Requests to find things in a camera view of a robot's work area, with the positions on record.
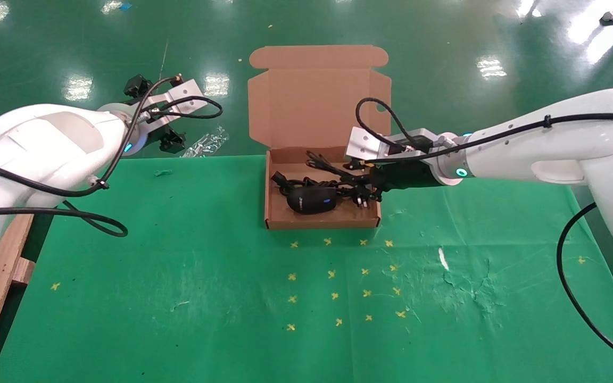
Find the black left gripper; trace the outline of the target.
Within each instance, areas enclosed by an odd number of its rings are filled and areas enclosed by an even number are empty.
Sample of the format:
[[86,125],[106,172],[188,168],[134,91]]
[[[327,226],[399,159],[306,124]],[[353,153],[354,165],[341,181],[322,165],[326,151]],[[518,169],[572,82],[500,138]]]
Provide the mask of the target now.
[[[143,97],[151,88],[153,83],[138,74],[124,85],[123,93],[131,99]],[[160,151],[177,154],[184,151],[186,146],[186,134],[179,133],[172,128],[166,128],[166,123],[159,120],[153,123],[136,124],[136,153],[155,141],[160,141]]]

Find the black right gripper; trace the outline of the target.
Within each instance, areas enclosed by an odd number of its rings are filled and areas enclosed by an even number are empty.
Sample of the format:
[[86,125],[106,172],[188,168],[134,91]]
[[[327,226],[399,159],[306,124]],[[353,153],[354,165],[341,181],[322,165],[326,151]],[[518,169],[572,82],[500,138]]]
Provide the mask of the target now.
[[368,185],[370,201],[380,203],[383,194],[392,190],[440,187],[443,184],[433,174],[432,167],[423,161],[367,163],[350,160],[343,164],[350,172],[371,172],[372,184]]

